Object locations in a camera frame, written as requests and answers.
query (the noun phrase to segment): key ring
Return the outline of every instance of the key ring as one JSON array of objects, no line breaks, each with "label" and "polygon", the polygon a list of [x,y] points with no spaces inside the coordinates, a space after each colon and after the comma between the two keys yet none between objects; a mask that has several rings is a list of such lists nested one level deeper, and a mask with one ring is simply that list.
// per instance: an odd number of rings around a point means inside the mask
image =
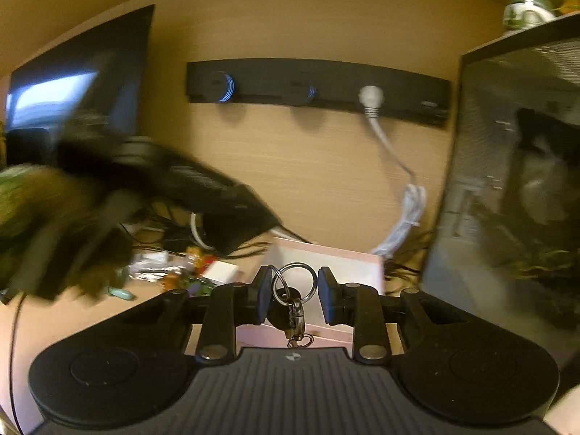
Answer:
[{"label": "key ring", "polygon": [[301,299],[302,304],[305,304],[308,301],[310,301],[310,299],[312,299],[312,296],[314,296],[314,294],[316,293],[316,289],[318,287],[318,275],[316,274],[316,272],[314,271],[314,269],[310,265],[307,265],[306,263],[301,263],[299,261],[295,261],[294,263],[288,263],[287,265],[284,265],[279,270],[276,267],[274,267],[273,265],[270,265],[270,268],[276,274],[276,277],[274,278],[274,281],[272,282],[272,294],[274,295],[274,299],[276,299],[276,301],[279,302],[279,304],[282,304],[283,306],[290,306],[290,303],[283,301],[282,298],[280,298],[278,296],[278,293],[276,290],[276,283],[278,282],[278,280],[281,280],[282,285],[284,287],[284,290],[286,292],[286,296],[290,296],[288,284],[286,283],[286,280],[282,276],[282,273],[286,272],[286,270],[290,270],[293,268],[304,268],[305,270],[308,270],[310,272],[310,274],[312,275],[312,288],[310,289],[310,291],[308,292],[306,297]]},{"label": "key ring", "polygon": [[290,303],[287,303],[286,301],[282,301],[282,299],[278,296],[278,292],[276,290],[276,281],[279,279],[280,281],[282,281],[282,286],[284,288],[284,291],[286,292],[286,296],[288,298],[290,298],[290,289],[288,288],[288,283],[286,283],[286,280],[282,276],[282,273],[280,273],[279,269],[277,269],[274,265],[268,265],[268,266],[276,275],[275,280],[272,282],[272,294],[274,295],[274,298],[276,299],[276,301],[278,301],[283,306],[290,306]]},{"label": "key ring", "polygon": [[[304,337],[308,338],[308,343],[305,343],[304,345],[298,345],[298,342],[302,341],[304,339]],[[314,337],[312,337],[311,334],[309,334],[309,333],[304,333],[301,337],[291,337],[290,339],[288,339],[288,343],[286,344],[286,347],[288,347],[288,348],[306,348],[306,347],[309,347],[310,345],[312,345],[312,342],[314,342]]]}]

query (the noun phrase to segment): ribbed black surface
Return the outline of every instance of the ribbed black surface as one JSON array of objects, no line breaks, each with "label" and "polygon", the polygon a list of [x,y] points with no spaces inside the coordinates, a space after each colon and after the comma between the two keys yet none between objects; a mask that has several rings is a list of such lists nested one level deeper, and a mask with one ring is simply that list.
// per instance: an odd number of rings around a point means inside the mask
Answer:
[{"label": "ribbed black surface", "polygon": [[[38,435],[86,433],[47,423]],[[439,420],[407,400],[390,373],[341,348],[246,348],[236,362],[203,369],[163,413],[100,435],[553,435],[539,420],[496,429]]]}]

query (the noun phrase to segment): round black pad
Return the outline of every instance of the round black pad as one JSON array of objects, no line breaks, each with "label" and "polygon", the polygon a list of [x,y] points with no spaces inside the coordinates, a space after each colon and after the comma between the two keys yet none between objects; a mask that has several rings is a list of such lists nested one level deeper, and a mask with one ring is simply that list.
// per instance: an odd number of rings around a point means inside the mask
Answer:
[{"label": "round black pad", "polygon": [[177,350],[67,341],[44,350],[28,373],[33,398],[49,420],[84,430],[123,427],[158,413],[184,390],[187,366]]},{"label": "round black pad", "polygon": [[461,323],[437,326],[401,359],[403,386],[455,423],[497,426],[540,415],[558,387],[556,363],[538,345],[491,327],[486,334]]},{"label": "round black pad", "polygon": [[129,351],[99,348],[77,356],[71,363],[71,373],[86,386],[114,386],[129,379],[137,366],[137,357]]}]

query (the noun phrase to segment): white box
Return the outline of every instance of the white box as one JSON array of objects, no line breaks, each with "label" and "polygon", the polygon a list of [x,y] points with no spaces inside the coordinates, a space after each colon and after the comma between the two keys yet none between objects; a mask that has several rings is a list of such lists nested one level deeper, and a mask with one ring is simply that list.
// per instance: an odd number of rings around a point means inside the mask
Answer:
[{"label": "white box", "polygon": [[224,285],[236,282],[239,268],[233,263],[225,261],[214,261],[201,276],[215,285]]},{"label": "white box", "polygon": [[[310,265],[316,272],[320,267],[329,267],[338,283],[360,283],[372,286],[379,294],[384,294],[382,259],[368,253],[274,238],[259,266],[274,265],[280,269],[295,261]],[[258,268],[248,273],[244,281],[251,282]],[[284,273],[284,278],[288,286],[295,287],[302,296],[306,296],[312,286],[312,276],[308,270],[291,269]],[[350,350],[352,327],[330,326],[324,322],[318,292],[304,305],[304,319],[306,332],[314,335],[312,347],[344,346]],[[286,347],[287,343],[284,333],[272,327],[268,321],[259,326],[242,325],[237,328],[236,335],[239,347]]]}]

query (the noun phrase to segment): monitor screen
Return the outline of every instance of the monitor screen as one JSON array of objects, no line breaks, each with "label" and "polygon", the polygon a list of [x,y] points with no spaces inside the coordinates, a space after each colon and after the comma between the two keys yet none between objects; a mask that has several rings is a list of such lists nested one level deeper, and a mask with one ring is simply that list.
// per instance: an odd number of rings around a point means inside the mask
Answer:
[{"label": "monitor screen", "polygon": [[54,140],[76,109],[87,109],[102,115],[108,129],[135,134],[153,9],[89,29],[16,69],[7,96],[7,132],[43,128]]}]

